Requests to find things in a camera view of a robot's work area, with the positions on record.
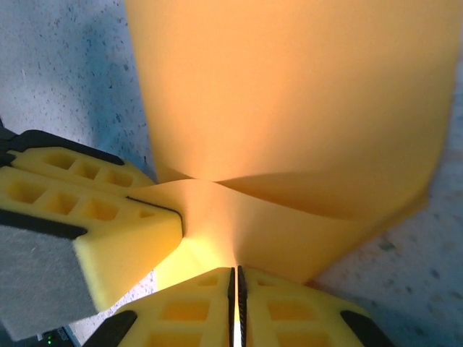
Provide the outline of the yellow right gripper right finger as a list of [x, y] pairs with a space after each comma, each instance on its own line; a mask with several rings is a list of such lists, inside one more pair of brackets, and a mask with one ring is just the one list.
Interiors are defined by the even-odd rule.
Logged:
[[237, 268], [242, 346], [392, 346], [362, 308], [260, 270]]

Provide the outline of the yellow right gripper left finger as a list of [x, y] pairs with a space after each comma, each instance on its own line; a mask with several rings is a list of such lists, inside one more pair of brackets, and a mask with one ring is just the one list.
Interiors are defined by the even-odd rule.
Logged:
[[120, 307], [85, 346], [233, 346], [235, 269], [219, 267]]

